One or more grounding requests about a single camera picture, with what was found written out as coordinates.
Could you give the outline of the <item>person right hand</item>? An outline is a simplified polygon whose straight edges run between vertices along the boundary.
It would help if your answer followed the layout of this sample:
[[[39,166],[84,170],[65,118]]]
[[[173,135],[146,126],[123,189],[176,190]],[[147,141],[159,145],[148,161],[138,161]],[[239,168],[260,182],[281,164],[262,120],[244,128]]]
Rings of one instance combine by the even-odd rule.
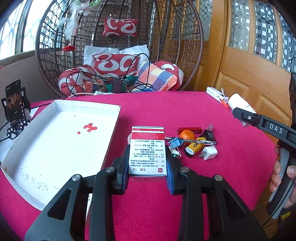
[[[276,146],[274,148],[274,152],[277,155],[276,162],[274,163],[273,172],[271,174],[271,181],[269,184],[269,188],[271,192],[275,192],[276,188],[281,184],[281,165],[280,165],[280,147]],[[296,173],[296,167],[295,165],[288,166],[287,168],[287,175],[292,180],[295,181],[295,173]],[[296,194],[295,194],[295,187],[288,198],[287,202],[285,203],[284,208],[289,208],[291,206],[295,205],[296,201]]]

